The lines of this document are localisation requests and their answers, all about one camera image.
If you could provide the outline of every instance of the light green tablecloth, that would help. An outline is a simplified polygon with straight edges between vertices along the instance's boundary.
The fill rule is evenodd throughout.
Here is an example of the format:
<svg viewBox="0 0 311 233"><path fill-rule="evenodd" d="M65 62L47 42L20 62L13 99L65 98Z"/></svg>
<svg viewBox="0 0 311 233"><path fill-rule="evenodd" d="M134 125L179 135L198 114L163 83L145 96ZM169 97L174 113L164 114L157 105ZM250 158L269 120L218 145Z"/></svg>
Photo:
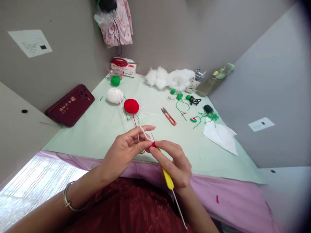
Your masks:
<svg viewBox="0 0 311 233"><path fill-rule="evenodd" d="M89 109L72 128L62 128L43 150L103 159L116 136L126 131L120 105L106 100L107 91L111 87L110 80L103 79L92 92L95 101ZM203 106L206 104L214 108L208 97L203 98L198 106L192 105L189 111L186 104L178 103L180 110L188 112L185 114L187 119L185 121L175 107L176 102L167 100L170 95L168 88L159 91L156 87L150 87L140 75L136 75L135 78L124 76L118 88L123 91L126 98L138 101L140 124L155 125L153 135L156 140L169 140L182 146L194 174L265 183L258 168L237 141L239 156L231 154L204 136L203 122L193 129L196 123L191 122L189 118L197 116L199 111L203 112ZM176 120L176 126L171 125L162 113L161 107L165 107ZM221 118L217 123L225 125ZM133 120L126 124L129 129L135 127ZM149 153L138 154L135 160L157 162Z"/></svg>

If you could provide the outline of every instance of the dark red phone case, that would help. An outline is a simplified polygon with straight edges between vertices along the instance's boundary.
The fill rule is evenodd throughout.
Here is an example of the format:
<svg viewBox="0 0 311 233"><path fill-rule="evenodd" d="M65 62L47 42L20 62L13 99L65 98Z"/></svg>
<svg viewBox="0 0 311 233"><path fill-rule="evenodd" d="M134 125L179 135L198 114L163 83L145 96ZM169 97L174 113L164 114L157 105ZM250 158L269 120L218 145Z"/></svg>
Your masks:
<svg viewBox="0 0 311 233"><path fill-rule="evenodd" d="M61 125L73 126L95 98L82 84L76 86L67 95L49 107L45 114Z"/></svg>

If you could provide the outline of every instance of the white stuffing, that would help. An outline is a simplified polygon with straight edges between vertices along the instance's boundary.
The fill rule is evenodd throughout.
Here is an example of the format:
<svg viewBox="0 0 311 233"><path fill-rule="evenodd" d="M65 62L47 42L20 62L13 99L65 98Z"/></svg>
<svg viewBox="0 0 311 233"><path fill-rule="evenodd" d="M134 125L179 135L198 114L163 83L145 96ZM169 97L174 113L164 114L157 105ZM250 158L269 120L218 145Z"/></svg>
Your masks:
<svg viewBox="0 0 311 233"><path fill-rule="evenodd" d="M189 86L194 76L194 72L188 69L175 70L168 73L164 68L159 66L156 70L150 69L145 79L148 85L156 85L160 90L169 86L180 92L184 91Z"/></svg>
<svg viewBox="0 0 311 233"><path fill-rule="evenodd" d="M158 67L156 70L156 80L155 85L159 90L162 90L164 87L167 86L168 81L168 72L162 68L161 66Z"/></svg>
<svg viewBox="0 0 311 233"><path fill-rule="evenodd" d="M148 74L145 76L148 85L153 86L156 82L156 70L150 68Z"/></svg>
<svg viewBox="0 0 311 233"><path fill-rule="evenodd" d="M168 86L176 91L184 91L190 84L191 79L195 76L195 73L188 69L175 70L169 73L169 79L171 80Z"/></svg>

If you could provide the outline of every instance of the white yarn ball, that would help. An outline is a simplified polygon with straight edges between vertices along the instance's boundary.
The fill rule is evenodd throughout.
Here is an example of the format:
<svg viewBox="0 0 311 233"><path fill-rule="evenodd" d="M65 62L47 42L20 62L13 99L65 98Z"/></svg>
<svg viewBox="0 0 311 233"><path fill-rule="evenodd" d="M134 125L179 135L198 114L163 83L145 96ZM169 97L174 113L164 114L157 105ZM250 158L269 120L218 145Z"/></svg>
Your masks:
<svg viewBox="0 0 311 233"><path fill-rule="evenodd" d="M107 93L107 100L114 104L119 104L123 101L123 92L117 88L110 88Z"/></svg>

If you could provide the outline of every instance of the hand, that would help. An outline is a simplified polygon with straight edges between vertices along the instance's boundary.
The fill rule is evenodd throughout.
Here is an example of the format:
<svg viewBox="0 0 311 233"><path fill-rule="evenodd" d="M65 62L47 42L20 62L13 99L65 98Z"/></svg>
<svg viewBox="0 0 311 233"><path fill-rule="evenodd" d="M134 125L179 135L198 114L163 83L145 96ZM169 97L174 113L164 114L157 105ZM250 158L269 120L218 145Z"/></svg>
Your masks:
<svg viewBox="0 0 311 233"><path fill-rule="evenodd" d="M155 126L146 125L142 128L144 131L151 131L155 129ZM132 159L150 146L151 142L145 137L140 127L117 136L104 160L97 167L100 180L107 185L117 179L127 169Z"/></svg>
<svg viewBox="0 0 311 233"><path fill-rule="evenodd" d="M165 140L156 141L155 145L157 148L166 151L173 158L173 161L171 161L157 148L150 147L152 156L158 160L161 167L171 176L174 190L179 191L188 187L192 176L191 164L181 146Z"/></svg>

